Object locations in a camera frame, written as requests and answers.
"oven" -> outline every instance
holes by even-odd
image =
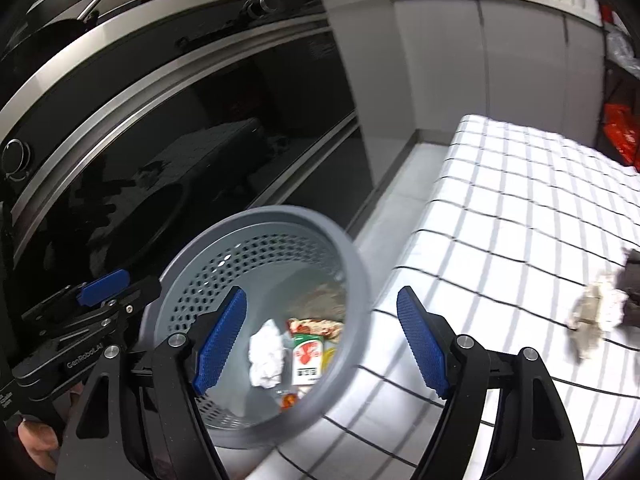
[[[320,0],[178,0],[113,39],[118,20],[167,1],[99,25],[36,74],[58,70],[41,95],[29,81],[0,112],[16,197],[14,317],[115,269],[159,276],[192,238],[244,209],[301,205],[349,229],[372,196]],[[96,48],[101,28],[109,44]],[[69,50],[84,58],[63,73]]]

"floor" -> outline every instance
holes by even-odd
[[[404,244],[418,225],[448,149],[436,144],[417,144],[354,242],[369,271],[373,301],[383,290]],[[231,480],[240,480],[270,449],[217,448],[217,451]]]

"baseboard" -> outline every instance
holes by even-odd
[[[360,209],[358,209],[358,212],[353,217],[353,220],[351,220],[350,224],[347,226],[346,231],[352,239],[355,240],[363,225],[367,222],[367,220],[371,216],[371,213],[373,213],[373,210],[376,208],[378,200],[386,191],[386,188],[389,186],[389,184],[391,184],[391,181],[394,179],[394,177],[400,170],[400,167],[404,164],[406,158],[409,156],[409,153],[411,153],[411,150],[418,142],[422,141],[420,140],[418,130],[415,130],[412,133],[411,137],[409,137],[409,140],[405,144],[404,148],[402,148],[400,153],[398,153],[398,156],[396,156],[394,161],[391,163],[391,166],[389,166],[388,170],[386,170],[378,186],[376,186],[373,191],[369,193],[369,196],[364,201],[362,206],[360,206]]]
[[[449,146],[453,140],[455,133],[442,132],[440,130],[423,130],[418,128],[418,142],[428,142],[430,144],[439,144],[441,146]]]

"blurry tissue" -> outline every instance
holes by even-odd
[[[284,352],[280,330],[270,319],[249,339],[251,386],[273,388],[280,384]]]
[[[616,289],[615,283],[615,273],[601,272],[587,285],[567,319],[580,359],[589,358],[605,333],[622,322],[622,307],[628,296]]]

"gray cabinet door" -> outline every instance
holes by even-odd
[[[322,0],[362,126],[374,184],[415,131],[404,50],[391,0]]]
[[[560,132],[566,79],[562,14],[515,0],[480,1],[490,117]]]
[[[462,116],[487,114],[477,0],[394,0],[416,127],[448,143]]]
[[[602,31],[571,16],[566,17],[566,29],[567,78],[562,134],[585,146],[593,146],[602,105]]]

